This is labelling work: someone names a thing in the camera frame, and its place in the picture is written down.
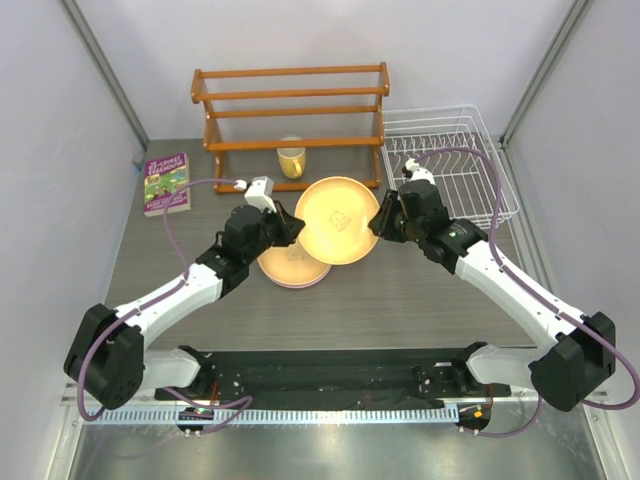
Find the yellow plate with logo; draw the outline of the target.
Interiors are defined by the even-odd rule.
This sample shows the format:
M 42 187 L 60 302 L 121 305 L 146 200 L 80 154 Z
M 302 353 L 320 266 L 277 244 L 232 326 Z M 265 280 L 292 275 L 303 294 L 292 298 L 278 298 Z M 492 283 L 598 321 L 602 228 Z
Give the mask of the yellow plate with logo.
M 257 259 L 263 273 L 287 283 L 309 282 L 331 270 L 329 264 L 310 256 L 296 241 L 287 247 L 272 247 Z

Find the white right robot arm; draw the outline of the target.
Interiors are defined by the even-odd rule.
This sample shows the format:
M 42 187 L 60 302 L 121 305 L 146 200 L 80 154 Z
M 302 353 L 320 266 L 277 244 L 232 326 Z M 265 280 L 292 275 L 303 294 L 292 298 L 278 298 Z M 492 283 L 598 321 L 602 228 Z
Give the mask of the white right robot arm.
M 429 181 L 387 191 L 369 228 L 384 240 L 417 245 L 428 260 L 491 299 L 533 341 L 525 348 L 469 346 L 451 371 L 460 393 L 472 395 L 493 383 L 517 386 L 569 412 L 614 373 L 615 357 L 601 344 L 615 341 L 613 321 L 602 313 L 586 316 L 552 295 L 491 244 L 484 230 L 451 218 Z

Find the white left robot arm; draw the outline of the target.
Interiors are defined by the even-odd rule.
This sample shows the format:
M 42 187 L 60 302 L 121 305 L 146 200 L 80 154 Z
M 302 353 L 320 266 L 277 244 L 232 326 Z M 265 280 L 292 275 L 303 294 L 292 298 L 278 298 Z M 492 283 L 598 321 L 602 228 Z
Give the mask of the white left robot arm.
M 185 273 L 115 309 L 89 308 L 63 366 L 77 383 L 77 398 L 91 395 L 115 410 L 143 390 L 174 387 L 193 399 L 205 397 L 213 375 L 202 354 L 190 347 L 152 351 L 150 345 L 189 314 L 232 292 L 260 255 L 293 244 L 304 226 L 280 204 L 273 209 L 241 205 Z

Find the lilac plate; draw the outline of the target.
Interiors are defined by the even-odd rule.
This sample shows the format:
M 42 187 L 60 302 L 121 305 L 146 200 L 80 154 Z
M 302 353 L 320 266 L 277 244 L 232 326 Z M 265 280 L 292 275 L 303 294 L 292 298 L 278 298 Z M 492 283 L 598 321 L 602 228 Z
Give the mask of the lilac plate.
M 269 275 L 267 275 L 265 273 L 265 275 L 267 276 L 267 278 L 269 280 L 271 280 L 274 284 L 283 287 L 283 288 L 288 288 L 288 289 L 305 289 L 305 288 L 309 288 L 311 286 L 314 286 L 316 284 L 318 284 L 319 282 L 321 282 L 328 274 L 329 274 L 330 270 L 327 270 L 325 272 L 323 272 L 320 276 L 318 276 L 317 278 L 309 281 L 309 282 L 303 282 L 303 283 L 287 283 L 287 282 L 282 282 L 279 281 Z

